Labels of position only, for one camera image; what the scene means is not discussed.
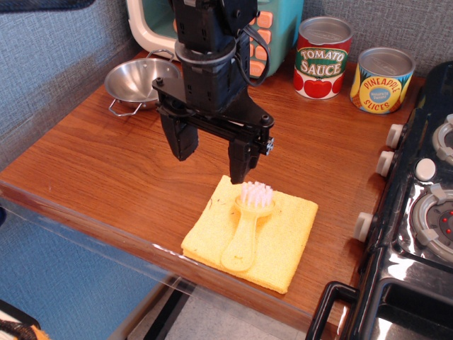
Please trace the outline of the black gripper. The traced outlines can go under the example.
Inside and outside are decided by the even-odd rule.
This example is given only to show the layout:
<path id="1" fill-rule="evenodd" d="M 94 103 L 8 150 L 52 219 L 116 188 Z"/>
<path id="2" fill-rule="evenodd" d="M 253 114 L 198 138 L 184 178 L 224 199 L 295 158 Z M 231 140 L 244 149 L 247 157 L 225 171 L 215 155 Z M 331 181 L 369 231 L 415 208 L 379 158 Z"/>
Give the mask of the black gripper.
<path id="1" fill-rule="evenodd" d="M 185 161 L 197 149 L 198 130 L 228 141 L 232 184 L 244 182 L 260 154 L 269 154 L 273 117 L 248 95 L 247 41 L 232 41 L 219 52 L 201 53 L 177 42 L 183 78 L 158 78 L 158 112 L 173 155 Z"/>

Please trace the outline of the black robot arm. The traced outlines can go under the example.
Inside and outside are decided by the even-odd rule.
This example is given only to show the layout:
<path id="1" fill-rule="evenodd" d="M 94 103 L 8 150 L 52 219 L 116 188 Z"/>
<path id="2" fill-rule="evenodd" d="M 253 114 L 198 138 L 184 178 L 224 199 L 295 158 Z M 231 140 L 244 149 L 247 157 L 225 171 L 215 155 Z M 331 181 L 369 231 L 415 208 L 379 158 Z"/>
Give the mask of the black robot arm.
<path id="1" fill-rule="evenodd" d="M 259 16 L 256 1 L 172 1 L 176 17 L 176 57 L 183 76 L 158 77 L 157 111 L 173 155 L 186 160 L 198 146 L 203 130 L 229 142 L 229 172 L 242 183 L 262 154 L 273 148 L 273 117 L 248 94 L 259 86 L 250 78 L 250 41 L 265 51 L 268 44 L 251 26 Z"/>

